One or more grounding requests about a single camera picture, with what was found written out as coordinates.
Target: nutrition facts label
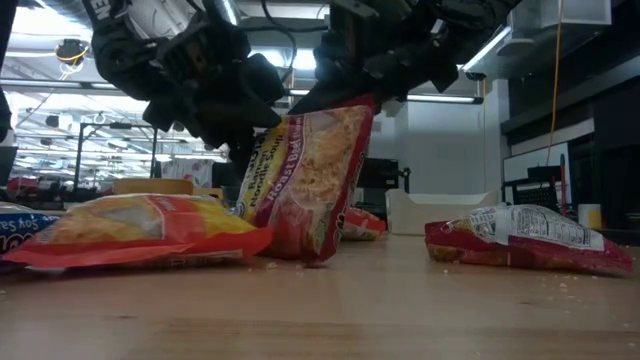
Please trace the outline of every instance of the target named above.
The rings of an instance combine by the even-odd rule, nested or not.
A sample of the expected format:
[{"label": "nutrition facts label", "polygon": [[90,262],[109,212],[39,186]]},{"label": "nutrition facts label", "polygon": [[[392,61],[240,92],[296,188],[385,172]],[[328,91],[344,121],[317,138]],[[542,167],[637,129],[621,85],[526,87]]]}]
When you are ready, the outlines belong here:
[{"label": "nutrition facts label", "polygon": [[604,246],[600,234],[546,209],[514,208],[512,219],[516,236],[532,237],[580,249],[599,250]]},{"label": "nutrition facts label", "polygon": [[599,233],[539,206],[492,207],[473,211],[474,233],[487,242],[508,245],[509,236],[533,238],[576,249],[604,250]]}]

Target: plastic wrapper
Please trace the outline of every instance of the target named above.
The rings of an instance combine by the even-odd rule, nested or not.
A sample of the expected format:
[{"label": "plastic wrapper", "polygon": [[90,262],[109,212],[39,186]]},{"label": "plastic wrapper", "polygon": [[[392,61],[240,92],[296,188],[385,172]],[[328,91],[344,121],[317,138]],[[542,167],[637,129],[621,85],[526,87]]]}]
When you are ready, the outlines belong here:
[{"label": "plastic wrapper", "polygon": [[632,271],[631,258],[601,234],[540,206],[480,208],[425,226],[431,258],[535,269]]},{"label": "plastic wrapper", "polygon": [[263,255],[313,263],[335,254],[373,123],[371,98],[359,104],[285,116],[258,138],[236,209],[273,227]]},{"label": "plastic wrapper", "polygon": [[256,229],[215,200],[109,196],[72,208],[5,260],[36,268],[200,266],[254,255],[271,235],[270,228]]},{"label": "plastic wrapper", "polygon": [[13,268],[3,262],[4,254],[17,249],[37,232],[58,220],[24,206],[0,202],[0,272]]},{"label": "plastic wrapper", "polygon": [[387,228],[386,223],[368,211],[350,207],[344,217],[342,237],[345,240],[377,240]]}]

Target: blue package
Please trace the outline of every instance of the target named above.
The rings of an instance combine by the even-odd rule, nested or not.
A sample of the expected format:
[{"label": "blue package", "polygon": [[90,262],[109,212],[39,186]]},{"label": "blue package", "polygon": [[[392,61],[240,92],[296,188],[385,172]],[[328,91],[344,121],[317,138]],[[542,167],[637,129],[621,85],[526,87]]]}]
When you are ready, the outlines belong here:
[{"label": "blue package", "polygon": [[0,264],[8,253],[58,220],[24,206],[0,202]]}]

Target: red and yellow package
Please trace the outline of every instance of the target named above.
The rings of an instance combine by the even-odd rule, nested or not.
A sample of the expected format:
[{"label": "red and yellow package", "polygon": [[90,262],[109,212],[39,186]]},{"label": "red and yellow package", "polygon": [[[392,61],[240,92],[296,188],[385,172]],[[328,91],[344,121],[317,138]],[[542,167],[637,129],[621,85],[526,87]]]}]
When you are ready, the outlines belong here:
[{"label": "red and yellow package", "polygon": [[3,260],[36,268],[206,265],[252,256],[272,239],[215,200],[107,196],[70,209]]},{"label": "red and yellow package", "polygon": [[345,240],[377,240],[385,232],[386,223],[362,209],[350,207],[344,217],[342,237]]},{"label": "red and yellow package", "polygon": [[533,269],[631,272],[631,258],[601,234],[547,208],[497,206],[425,225],[436,261]]},{"label": "red and yellow package", "polygon": [[333,256],[371,135],[373,103],[285,116],[258,138],[237,209],[274,229],[265,256],[322,262]]}]

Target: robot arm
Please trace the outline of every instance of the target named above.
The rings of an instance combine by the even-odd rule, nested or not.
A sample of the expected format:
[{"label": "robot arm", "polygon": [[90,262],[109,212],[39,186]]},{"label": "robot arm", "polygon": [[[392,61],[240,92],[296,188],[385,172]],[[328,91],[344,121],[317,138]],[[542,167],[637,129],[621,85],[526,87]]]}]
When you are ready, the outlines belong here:
[{"label": "robot arm", "polygon": [[[100,75],[149,101],[143,119],[151,125],[167,131],[180,122],[211,146],[227,143],[232,161],[246,161],[253,128],[280,122],[271,106],[285,95],[277,69],[260,54],[249,57],[246,33],[275,30],[293,39],[294,30],[234,26],[203,0],[204,9],[176,37],[141,39],[127,15],[131,1],[82,0]],[[456,64],[467,62],[520,1],[334,0],[329,29],[314,50],[318,82],[290,113],[362,94],[373,94],[379,106],[406,99],[427,81],[444,91],[457,80]]]}]

